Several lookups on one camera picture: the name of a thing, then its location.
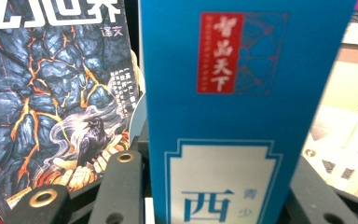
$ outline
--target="magazine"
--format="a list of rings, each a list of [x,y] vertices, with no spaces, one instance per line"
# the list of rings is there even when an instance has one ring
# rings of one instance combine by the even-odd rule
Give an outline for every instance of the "magazine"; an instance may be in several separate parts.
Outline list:
[[[0,0],[1,218],[36,187],[101,178],[138,97],[123,0]]]

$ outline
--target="chinese character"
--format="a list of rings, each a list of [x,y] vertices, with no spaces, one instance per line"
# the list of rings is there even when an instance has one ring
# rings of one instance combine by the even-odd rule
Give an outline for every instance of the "chinese character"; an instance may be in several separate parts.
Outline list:
[[[104,27],[101,28],[101,32],[103,33],[103,36],[112,36],[112,29],[110,27]]]
[[[244,198],[254,199],[256,194],[257,194],[257,189],[246,189],[244,193]]]
[[[241,209],[239,213],[238,217],[248,217],[253,213],[253,211],[251,209],[244,208]]]
[[[214,57],[229,56],[232,52],[232,47],[228,40],[218,41],[217,49],[213,52]]]
[[[188,199],[185,198],[185,222],[189,222],[191,219],[198,220],[219,220],[219,222],[225,222],[228,211],[228,204],[230,200],[223,198],[217,200],[218,195],[229,195],[234,194],[231,190],[226,190],[224,192],[182,192],[184,194],[197,195],[197,199]],[[207,210],[210,216],[205,217],[205,215],[197,216],[201,210]]]
[[[223,37],[230,37],[232,28],[237,24],[237,18],[228,19],[227,17],[221,17],[220,23],[213,26],[215,30],[222,33]]]
[[[229,77],[214,77],[211,79],[212,82],[217,82],[217,91],[222,91],[223,85],[225,85],[228,80]]]
[[[114,27],[112,27],[112,29],[113,29],[113,31],[115,31],[114,36],[123,35],[123,34],[121,33],[121,26],[114,26]]]
[[[227,69],[228,61],[227,58],[217,59],[216,64],[214,65],[214,71],[213,74],[217,75],[221,72],[223,72],[225,75],[231,75],[232,72]]]

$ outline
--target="book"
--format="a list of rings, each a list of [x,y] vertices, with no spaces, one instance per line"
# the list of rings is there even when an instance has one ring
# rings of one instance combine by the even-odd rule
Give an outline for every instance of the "book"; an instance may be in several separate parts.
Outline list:
[[[101,178],[139,97],[123,0],[0,0],[0,216]]]
[[[157,223],[277,222],[354,3],[141,1]]]

